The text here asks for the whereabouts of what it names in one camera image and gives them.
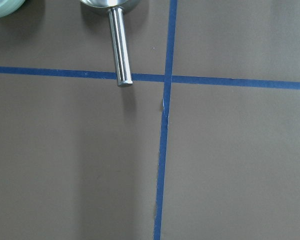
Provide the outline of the steel ice scoop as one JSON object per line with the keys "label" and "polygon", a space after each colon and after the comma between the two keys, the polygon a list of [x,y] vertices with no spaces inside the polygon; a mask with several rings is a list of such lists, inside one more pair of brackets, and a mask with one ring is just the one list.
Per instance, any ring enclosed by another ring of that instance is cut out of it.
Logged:
{"label": "steel ice scoop", "polygon": [[138,0],[82,0],[81,3],[94,13],[109,20],[117,86],[120,88],[133,85],[124,14],[132,11]]}

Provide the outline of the green bowl of ice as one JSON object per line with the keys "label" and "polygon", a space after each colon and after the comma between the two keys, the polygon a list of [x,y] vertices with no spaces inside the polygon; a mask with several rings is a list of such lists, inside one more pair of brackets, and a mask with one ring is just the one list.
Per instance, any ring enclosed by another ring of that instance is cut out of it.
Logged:
{"label": "green bowl of ice", "polygon": [[0,18],[14,13],[24,2],[25,0],[0,0]]}

